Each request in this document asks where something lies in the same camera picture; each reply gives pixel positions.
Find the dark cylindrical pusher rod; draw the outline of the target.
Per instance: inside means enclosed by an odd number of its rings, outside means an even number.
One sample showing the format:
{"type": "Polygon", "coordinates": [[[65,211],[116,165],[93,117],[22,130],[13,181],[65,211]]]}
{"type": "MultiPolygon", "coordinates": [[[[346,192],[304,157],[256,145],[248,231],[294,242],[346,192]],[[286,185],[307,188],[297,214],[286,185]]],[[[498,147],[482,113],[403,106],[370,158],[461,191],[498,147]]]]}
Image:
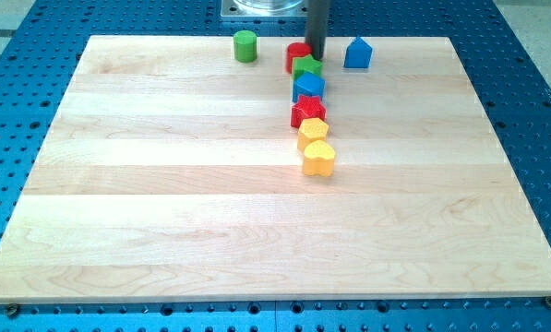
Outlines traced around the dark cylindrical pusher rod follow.
{"type": "Polygon", "coordinates": [[[331,0],[309,0],[305,23],[305,43],[316,60],[322,60],[329,28],[331,0]]]}

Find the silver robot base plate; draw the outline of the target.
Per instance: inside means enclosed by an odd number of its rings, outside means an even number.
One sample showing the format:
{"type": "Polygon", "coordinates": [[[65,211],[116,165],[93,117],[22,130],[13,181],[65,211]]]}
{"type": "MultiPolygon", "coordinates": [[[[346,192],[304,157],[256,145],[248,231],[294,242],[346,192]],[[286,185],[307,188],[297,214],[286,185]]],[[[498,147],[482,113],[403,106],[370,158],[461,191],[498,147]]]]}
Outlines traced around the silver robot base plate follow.
{"type": "Polygon", "coordinates": [[[223,18],[301,17],[307,0],[221,0],[223,18]]]}

